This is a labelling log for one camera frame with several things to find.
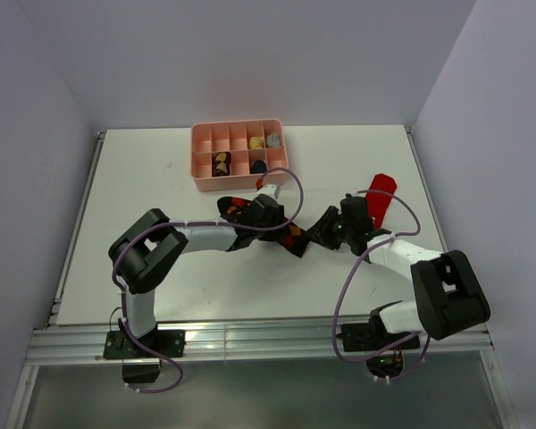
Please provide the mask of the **red orange argyle sock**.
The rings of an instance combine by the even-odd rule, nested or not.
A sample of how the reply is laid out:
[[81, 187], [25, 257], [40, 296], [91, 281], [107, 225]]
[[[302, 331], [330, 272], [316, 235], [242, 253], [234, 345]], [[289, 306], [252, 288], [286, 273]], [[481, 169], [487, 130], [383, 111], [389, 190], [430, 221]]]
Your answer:
[[[220, 212], [221, 218], [224, 221], [225, 198], [226, 197], [222, 197], [217, 200], [217, 207]], [[289, 223], [283, 228], [287, 230], [284, 248], [295, 257], [302, 257], [306, 251], [308, 244], [310, 243], [310, 239], [307, 238], [306, 232], [294, 223]]]

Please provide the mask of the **brown yellow argyle sock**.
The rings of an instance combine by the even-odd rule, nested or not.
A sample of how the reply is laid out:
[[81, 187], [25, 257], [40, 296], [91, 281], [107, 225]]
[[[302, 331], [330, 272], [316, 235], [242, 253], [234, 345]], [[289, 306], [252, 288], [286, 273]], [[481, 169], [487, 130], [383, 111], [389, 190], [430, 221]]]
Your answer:
[[219, 152], [213, 154], [212, 176], [224, 177], [230, 175], [231, 154], [230, 152]]

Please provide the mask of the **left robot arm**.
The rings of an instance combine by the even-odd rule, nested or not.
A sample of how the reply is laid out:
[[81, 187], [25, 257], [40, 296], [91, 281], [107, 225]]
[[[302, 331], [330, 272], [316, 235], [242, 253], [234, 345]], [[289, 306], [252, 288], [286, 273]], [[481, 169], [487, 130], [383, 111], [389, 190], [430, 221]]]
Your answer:
[[112, 279], [121, 293], [118, 323], [124, 347], [134, 357], [160, 357], [174, 345], [159, 331], [155, 290], [183, 254], [200, 251], [234, 252], [256, 240], [276, 242], [286, 249], [302, 235], [285, 215], [276, 197], [258, 194], [252, 200], [222, 197], [220, 217], [213, 221], [174, 222], [160, 209], [141, 216], [109, 248]]

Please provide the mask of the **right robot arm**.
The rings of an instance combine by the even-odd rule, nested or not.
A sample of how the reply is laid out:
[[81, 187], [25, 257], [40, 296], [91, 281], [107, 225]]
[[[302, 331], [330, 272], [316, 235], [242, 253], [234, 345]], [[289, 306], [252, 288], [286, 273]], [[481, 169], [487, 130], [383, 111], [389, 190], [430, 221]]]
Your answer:
[[358, 339], [371, 349], [386, 349], [412, 332], [443, 340], [490, 319], [490, 304], [464, 252], [421, 248], [404, 240], [410, 232], [376, 226], [366, 197], [346, 195], [340, 207], [329, 206], [306, 234], [330, 250], [346, 244], [366, 263], [410, 281], [412, 300], [377, 307], [364, 323], [367, 332]]

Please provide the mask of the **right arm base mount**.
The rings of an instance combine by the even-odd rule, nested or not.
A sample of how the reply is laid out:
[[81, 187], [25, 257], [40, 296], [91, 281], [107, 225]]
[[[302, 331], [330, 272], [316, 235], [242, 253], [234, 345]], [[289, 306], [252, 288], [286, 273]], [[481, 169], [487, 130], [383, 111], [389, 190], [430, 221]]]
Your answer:
[[[394, 341], [403, 339], [409, 332], [388, 333], [379, 322], [342, 324], [336, 339], [339, 340], [343, 351], [347, 353], [374, 352], [382, 349]], [[404, 369], [403, 352], [420, 348], [420, 340], [414, 337], [388, 349], [378, 357], [366, 362], [367, 369], [372, 375], [384, 378], [395, 377], [402, 374]]]

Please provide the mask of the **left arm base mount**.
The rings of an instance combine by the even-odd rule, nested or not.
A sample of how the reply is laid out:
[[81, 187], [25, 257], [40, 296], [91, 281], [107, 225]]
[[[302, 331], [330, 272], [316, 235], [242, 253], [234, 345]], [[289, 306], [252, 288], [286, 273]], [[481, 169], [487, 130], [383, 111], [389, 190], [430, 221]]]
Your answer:
[[160, 330], [155, 328], [147, 335], [133, 341], [124, 331], [110, 331], [105, 338], [104, 360], [120, 360], [122, 380], [141, 386], [154, 383], [161, 373], [162, 364], [127, 364], [127, 361], [156, 358], [151, 349], [167, 358], [181, 358], [185, 346], [184, 330]]

